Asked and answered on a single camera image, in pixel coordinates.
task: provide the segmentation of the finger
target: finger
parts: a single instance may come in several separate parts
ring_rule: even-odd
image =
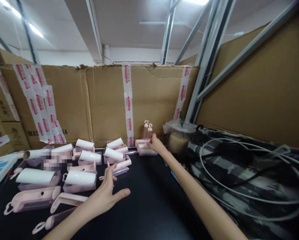
[[[116,168],[117,163],[111,165],[110,167],[105,169],[104,179],[113,179],[113,170]]]
[[[123,199],[124,197],[127,197],[129,194],[130,190],[128,188],[120,190],[118,193],[113,195],[114,203],[117,203],[119,200]]]

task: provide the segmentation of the fluorescent light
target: fluorescent light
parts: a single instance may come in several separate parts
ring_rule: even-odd
[[[18,18],[22,18],[22,15],[20,15],[20,13],[15,9],[15,8],[11,8],[12,12],[18,17]]]
[[[195,3],[198,5],[206,5],[209,0],[184,0],[185,2]]]
[[[10,7],[10,4],[6,0],[0,0],[5,7]]]
[[[10,4],[9,4],[6,0],[0,0],[0,1],[2,2],[2,4],[3,4],[5,7],[10,8],[10,9],[12,10],[12,12],[13,12],[18,18],[22,18],[22,15],[20,15],[20,13],[19,13],[15,8],[11,7]],[[33,31],[34,33],[36,33],[38,36],[40,36],[40,37],[42,37],[42,38],[44,37],[44,36],[42,35],[42,33],[41,33],[40,31],[38,31],[37,28],[34,27],[34,25],[32,25],[32,24],[30,23],[29,26],[30,26],[30,28],[32,29],[32,31]]]
[[[37,28],[35,28],[31,23],[29,24],[29,26],[30,26],[30,28],[33,30],[33,32],[34,33],[36,33],[38,36],[40,36],[40,37],[44,37],[43,35],[42,35],[42,33],[40,32],[40,31],[38,31],[38,29]]]

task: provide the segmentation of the pink plastic base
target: pink plastic base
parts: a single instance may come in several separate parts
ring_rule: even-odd
[[[79,166],[83,166],[83,165],[90,165],[92,162],[88,162],[88,161],[84,161],[84,160],[78,160],[78,165]]]
[[[97,182],[97,172],[96,172],[96,178],[94,183],[84,184],[84,185],[70,185],[65,183],[63,186],[63,190],[65,193],[78,193],[78,192],[96,190],[96,182]]]
[[[55,187],[58,185],[61,178],[61,172],[58,170],[55,172],[55,175],[53,176],[52,180],[47,183],[21,183],[18,185],[18,189],[22,191],[27,190],[35,190],[40,188],[48,188],[48,187]]]
[[[114,163],[120,163],[120,162],[125,161],[126,160],[125,153],[123,153],[123,154],[124,154],[123,158],[119,159],[119,160],[117,160],[115,158],[109,158],[109,157],[104,156],[104,164],[107,164],[107,162],[109,162],[109,164],[114,164]]]

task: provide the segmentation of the cardboard wall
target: cardboard wall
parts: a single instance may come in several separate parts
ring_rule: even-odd
[[[260,30],[221,47],[211,80]],[[204,98],[196,123],[299,148],[299,14]]]
[[[67,66],[42,66],[48,85],[52,85],[57,120],[67,143],[75,143],[78,138],[93,141],[90,121],[89,96],[85,71]],[[31,149],[39,149],[46,144],[39,136],[12,65],[4,65],[1,71],[14,99],[19,117]]]
[[[134,139],[142,137],[144,120],[164,139],[163,124],[174,117],[184,66],[131,66]],[[186,115],[198,68],[193,67],[182,109]],[[127,143],[124,87],[120,65],[86,69],[95,147],[122,137]]]

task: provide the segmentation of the black table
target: black table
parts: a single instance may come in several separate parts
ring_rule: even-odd
[[[108,212],[82,227],[73,239],[210,239],[210,236],[189,202],[186,194],[165,167],[160,156],[130,156],[129,171],[118,176],[113,194],[129,188],[131,194]],[[13,170],[20,164],[18,160]],[[97,178],[106,166],[97,166]],[[48,231],[32,235],[35,226],[46,221],[50,209],[3,215],[5,206],[19,192],[15,179],[0,183],[0,239],[42,239]],[[90,196],[93,191],[76,193]],[[61,204],[54,214],[72,206]]]

